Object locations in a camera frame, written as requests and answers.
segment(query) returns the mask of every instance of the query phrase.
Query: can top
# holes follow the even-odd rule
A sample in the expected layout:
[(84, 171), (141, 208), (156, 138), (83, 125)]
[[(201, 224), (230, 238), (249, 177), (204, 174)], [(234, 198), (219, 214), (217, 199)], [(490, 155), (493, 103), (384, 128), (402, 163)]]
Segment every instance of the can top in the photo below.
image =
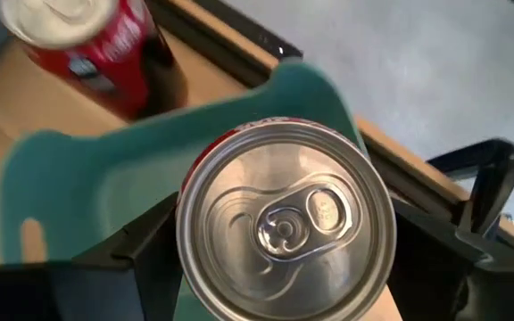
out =
[(227, 138), (194, 169), (178, 249), (192, 290), (220, 319), (351, 319), (386, 285), (394, 212), (351, 142), (271, 123)]
[(0, 20), (21, 40), (46, 49), (79, 45), (108, 23), (119, 0), (0, 0)]

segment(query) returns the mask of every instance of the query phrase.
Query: teal plastic tray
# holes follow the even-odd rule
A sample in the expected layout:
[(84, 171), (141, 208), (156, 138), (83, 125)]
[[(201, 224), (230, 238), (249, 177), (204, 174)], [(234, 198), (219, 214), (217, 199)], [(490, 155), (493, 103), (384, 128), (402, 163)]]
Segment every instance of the teal plastic tray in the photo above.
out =
[[(0, 182), (0, 255), (21, 261), (21, 225), (44, 231), (48, 259), (70, 259), (177, 191), (195, 157), (239, 124), (273, 116), (317, 121), (365, 151), (335, 89), (301, 62), (284, 62), (247, 95), (174, 111), (99, 137), (40, 131), (17, 143)], [(185, 286), (177, 320), (207, 319)]]

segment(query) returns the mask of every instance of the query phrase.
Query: pull tab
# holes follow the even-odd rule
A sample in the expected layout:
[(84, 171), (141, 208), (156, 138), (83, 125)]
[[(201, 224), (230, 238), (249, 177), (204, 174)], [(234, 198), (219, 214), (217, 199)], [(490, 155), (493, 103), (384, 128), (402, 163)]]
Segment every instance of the pull tab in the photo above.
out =
[(67, 22), (85, 19), (91, 13), (93, 2), (93, 0), (44, 0), (54, 14)]
[(297, 186), (266, 206), (257, 219), (259, 243), (277, 259), (329, 251), (351, 228), (350, 201), (332, 183)]

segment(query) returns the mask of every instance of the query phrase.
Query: soda can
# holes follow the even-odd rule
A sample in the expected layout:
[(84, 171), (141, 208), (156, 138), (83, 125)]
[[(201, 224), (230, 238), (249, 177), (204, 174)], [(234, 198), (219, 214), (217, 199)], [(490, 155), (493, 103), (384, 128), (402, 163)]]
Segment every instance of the soda can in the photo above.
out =
[(354, 320), (394, 261), (386, 186), (348, 139), (320, 124), (242, 125), (197, 158), (181, 188), (178, 252), (220, 320)]
[(143, 0), (0, 0), (38, 66), (125, 119), (181, 106), (186, 84)]

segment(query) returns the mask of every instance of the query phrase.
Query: can rim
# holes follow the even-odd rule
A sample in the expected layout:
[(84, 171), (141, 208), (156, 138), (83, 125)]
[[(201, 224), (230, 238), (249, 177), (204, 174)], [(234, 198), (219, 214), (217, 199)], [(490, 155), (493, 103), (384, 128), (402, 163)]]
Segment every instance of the can rim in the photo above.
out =
[(56, 43), (56, 42), (40, 42), (32, 37), (28, 37), (24, 32), (20, 31), (17, 26), (13, 26), (12, 23), (9, 22), (9, 20), (5, 17), (5, 14), (3, 12), (3, 6), (4, 2), (7, 2), (9, 0), (0, 0), (0, 21), (4, 24), (4, 26), (13, 33), (14, 36), (16, 36), (21, 41), (25, 42), (26, 44), (33, 45), (37, 48), (41, 49), (48, 49), (48, 50), (63, 50), (63, 49), (69, 49), (73, 46), (83, 45), (85, 42), (87, 42), (90, 39), (93, 39), (94, 37), (98, 36), (101, 31), (104, 29), (105, 26), (107, 26), (112, 21), (112, 16), (116, 13), (120, 6), (120, 0), (99, 0), (99, 1), (110, 1), (112, 5), (110, 6), (110, 11), (107, 15), (105, 15), (104, 20), (101, 21), (101, 23), (96, 24), (96, 28), (94, 32), (89, 32), (88, 35), (84, 35), (81, 37), (74, 37), (69, 42), (62, 42), (62, 43)]
[[(274, 124), (300, 124), (300, 125), (310, 125), (303, 124), (291, 120), (287, 121), (279, 121)], [(208, 178), (211, 176), (211, 172), (208, 173), (207, 169), (214, 168), (216, 164), (221, 164), (222, 157), (216, 156), (219, 153), (228, 154), (232, 150), (236, 149), (236, 146), (228, 146), (228, 142), (236, 139), (238, 134), (258, 130), (264, 126), (270, 126), (269, 124), (262, 124), (258, 126), (254, 126), (251, 128), (247, 128), (235, 133), (232, 136), (227, 137), (225, 140), (220, 142), (218, 145), (214, 146), (204, 157), (203, 159), (196, 165), (194, 170), (189, 177), (186, 185), (182, 189), (180, 202), (177, 208), (177, 243), (178, 243), (178, 255), (182, 262), (182, 268), (184, 270), (184, 276), (186, 280), (194, 292), (195, 296), (202, 302), (202, 304), (219, 320), (233, 320), (239, 318), (239, 310), (242, 311), (242, 315), (244, 315), (247, 319), (262, 319), (262, 317), (254, 315), (250, 311), (245, 311), (242, 308), (236, 306), (231, 303), (227, 305), (223, 302), (222, 296), (220, 296), (219, 291), (217, 291), (214, 286), (211, 284), (207, 277), (205, 276), (205, 272), (203, 271), (203, 267), (201, 263), (198, 261), (196, 255), (195, 248), (195, 238), (193, 237), (192, 227), (191, 227), (191, 217), (192, 217), (192, 206), (195, 200), (195, 195), (197, 192), (200, 192), (204, 186), (204, 180), (200, 178)], [(355, 318), (360, 318), (363, 316), (376, 302), (379, 298), (380, 294), (386, 287), (386, 281), (392, 269), (392, 265), (394, 263), (394, 254), (396, 248), (396, 222), (394, 217), (394, 208), (392, 205), (392, 201), (388, 195), (388, 191), (384, 181), (377, 173), (374, 166), (370, 163), (367, 156), (356, 147), (352, 142), (350, 142), (344, 136), (334, 132), (329, 128), (325, 128), (324, 126), (317, 124), (314, 126), (315, 129), (325, 132), (325, 134), (329, 134), (330, 137), (340, 141), (341, 144), (346, 144), (349, 147), (352, 147), (356, 156), (360, 156), (364, 160), (365, 166), (368, 166), (371, 171), (369, 174), (372, 179), (374, 179), (376, 191), (370, 192), (370, 194), (380, 195), (383, 194), (387, 196), (384, 200), (379, 204), (379, 208), (385, 210), (385, 212), (390, 214), (387, 222), (379, 222), (379, 226), (384, 229), (384, 232), (378, 233), (378, 238), (380, 239), (377, 244), (382, 254), (376, 255), (374, 259), (373, 266), (377, 267), (377, 272), (372, 272), (368, 274), (364, 279), (364, 284), (372, 284), (370, 287), (366, 285), (360, 285), (361, 292), (368, 292), (363, 294), (356, 293), (356, 300), (346, 300), (347, 297), (354, 295), (354, 293), (348, 293), (344, 296), (339, 303), (337, 303), (329, 310), (334, 307), (339, 307), (338, 311), (335, 313), (327, 313), (326, 311), (320, 312), (315, 315), (315, 317), (323, 316), (324, 320), (341, 320), (344, 318), (350, 318), (351, 314), (354, 314)], [(251, 148), (255, 148), (255, 145), (250, 147), (245, 147), (247, 150)], [(182, 215), (183, 211), (186, 209), (190, 209)]]

